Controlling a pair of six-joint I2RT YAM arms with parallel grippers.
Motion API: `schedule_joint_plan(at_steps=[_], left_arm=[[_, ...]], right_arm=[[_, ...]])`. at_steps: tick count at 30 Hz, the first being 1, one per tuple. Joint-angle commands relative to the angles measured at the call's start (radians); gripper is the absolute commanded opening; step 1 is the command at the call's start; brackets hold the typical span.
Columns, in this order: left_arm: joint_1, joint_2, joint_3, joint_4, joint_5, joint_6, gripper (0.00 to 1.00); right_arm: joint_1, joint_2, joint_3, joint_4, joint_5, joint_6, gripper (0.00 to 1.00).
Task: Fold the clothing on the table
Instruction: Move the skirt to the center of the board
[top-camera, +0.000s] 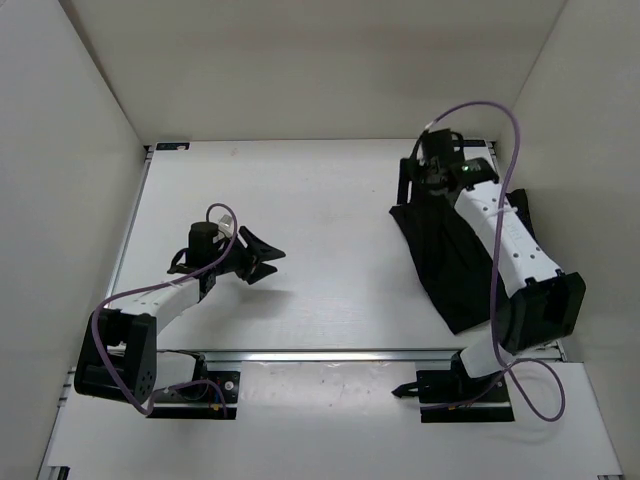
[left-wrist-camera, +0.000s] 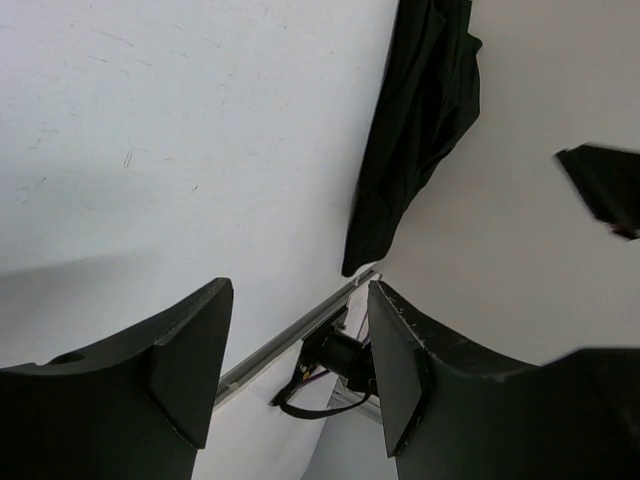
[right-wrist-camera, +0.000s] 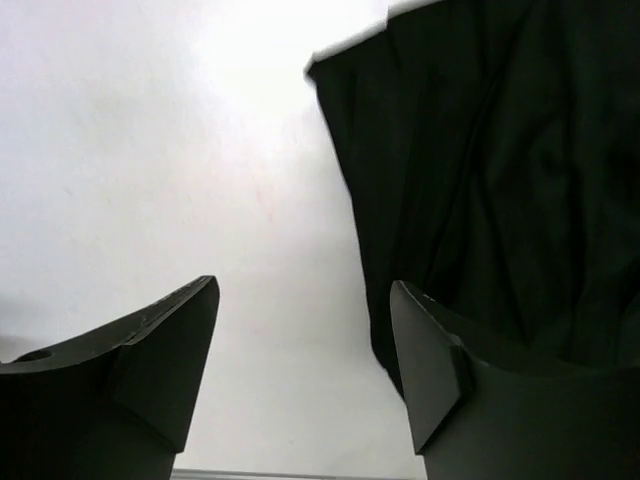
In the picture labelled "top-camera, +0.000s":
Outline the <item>black skirt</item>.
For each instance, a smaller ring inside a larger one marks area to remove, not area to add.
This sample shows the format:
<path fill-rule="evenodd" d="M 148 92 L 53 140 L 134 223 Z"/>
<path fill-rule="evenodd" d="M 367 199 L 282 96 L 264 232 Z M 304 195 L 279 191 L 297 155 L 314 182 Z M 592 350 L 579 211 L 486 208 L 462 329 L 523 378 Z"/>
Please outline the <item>black skirt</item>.
<path fill-rule="evenodd" d="M 420 283 L 454 334 L 490 317 L 492 258 L 449 202 L 427 196 L 390 215 L 408 244 Z"/>

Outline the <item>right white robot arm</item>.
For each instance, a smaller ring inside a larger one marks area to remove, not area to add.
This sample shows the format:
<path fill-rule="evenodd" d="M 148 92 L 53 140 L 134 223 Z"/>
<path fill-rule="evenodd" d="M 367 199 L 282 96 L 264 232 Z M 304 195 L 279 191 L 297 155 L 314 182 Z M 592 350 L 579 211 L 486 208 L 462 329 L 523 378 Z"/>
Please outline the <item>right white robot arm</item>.
<path fill-rule="evenodd" d="M 453 333 L 481 323 L 488 334 L 455 353 L 443 379 L 395 390 L 447 403 L 477 398 L 526 350 L 573 333 L 586 293 L 544 253 L 502 190 L 490 163 L 406 158 L 390 214 L 418 278 Z"/>

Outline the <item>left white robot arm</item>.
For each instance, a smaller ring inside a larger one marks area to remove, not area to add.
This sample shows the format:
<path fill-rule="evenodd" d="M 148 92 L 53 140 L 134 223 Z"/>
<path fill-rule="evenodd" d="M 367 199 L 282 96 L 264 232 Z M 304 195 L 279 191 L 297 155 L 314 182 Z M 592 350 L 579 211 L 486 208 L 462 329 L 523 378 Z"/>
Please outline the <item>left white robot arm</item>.
<path fill-rule="evenodd" d="M 159 350 L 158 334 L 210 293 L 221 275 L 232 273 L 252 285 L 276 273 L 273 261 L 285 252 L 246 227 L 237 233 L 221 222 L 191 225 L 188 244 L 171 260 L 164 287 L 123 295 L 119 308 L 102 307 L 91 316 L 74 376 L 84 396 L 140 406 L 176 393 L 187 402 L 225 400 L 209 379 L 202 354 Z"/>

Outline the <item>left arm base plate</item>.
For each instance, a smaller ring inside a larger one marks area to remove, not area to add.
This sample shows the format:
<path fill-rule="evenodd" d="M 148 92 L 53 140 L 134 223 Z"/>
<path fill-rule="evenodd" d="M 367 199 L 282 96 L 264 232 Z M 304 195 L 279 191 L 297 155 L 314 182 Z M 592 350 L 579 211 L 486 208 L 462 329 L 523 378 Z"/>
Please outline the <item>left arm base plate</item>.
<path fill-rule="evenodd" d="M 183 420 L 235 420 L 241 386 L 239 366 L 210 363 L 204 355 L 195 360 L 188 386 L 176 388 L 175 380 L 159 385 L 150 396 L 153 402 L 148 418 Z"/>

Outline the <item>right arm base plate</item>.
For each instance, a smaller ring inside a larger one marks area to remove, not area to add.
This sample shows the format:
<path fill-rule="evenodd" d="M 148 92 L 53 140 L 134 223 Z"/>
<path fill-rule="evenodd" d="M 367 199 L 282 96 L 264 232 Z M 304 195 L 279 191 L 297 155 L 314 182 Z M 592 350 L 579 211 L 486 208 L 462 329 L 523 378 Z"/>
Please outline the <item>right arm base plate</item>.
<path fill-rule="evenodd" d="M 418 370 L 423 424 L 510 423 L 515 421 L 503 378 L 473 379 L 462 386 L 445 370 Z"/>

